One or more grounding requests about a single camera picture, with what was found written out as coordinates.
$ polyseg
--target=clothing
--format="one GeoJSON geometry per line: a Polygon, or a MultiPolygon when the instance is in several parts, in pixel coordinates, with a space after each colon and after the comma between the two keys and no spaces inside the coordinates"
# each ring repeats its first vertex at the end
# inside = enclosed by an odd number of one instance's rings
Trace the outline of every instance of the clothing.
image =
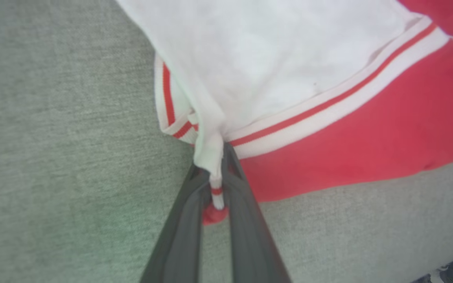
{"type": "Polygon", "coordinates": [[[224,140],[259,201],[453,162],[443,6],[120,2],[158,53],[160,128],[195,145],[213,188],[224,140]]]}

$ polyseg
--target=white fabric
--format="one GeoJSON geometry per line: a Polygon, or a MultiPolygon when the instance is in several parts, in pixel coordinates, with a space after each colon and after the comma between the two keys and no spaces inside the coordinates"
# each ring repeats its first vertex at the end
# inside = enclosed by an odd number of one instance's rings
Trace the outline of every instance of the white fabric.
{"type": "Polygon", "coordinates": [[[194,162],[221,177],[225,137],[365,68],[414,15],[391,0],[119,0],[195,111],[194,162]]]}

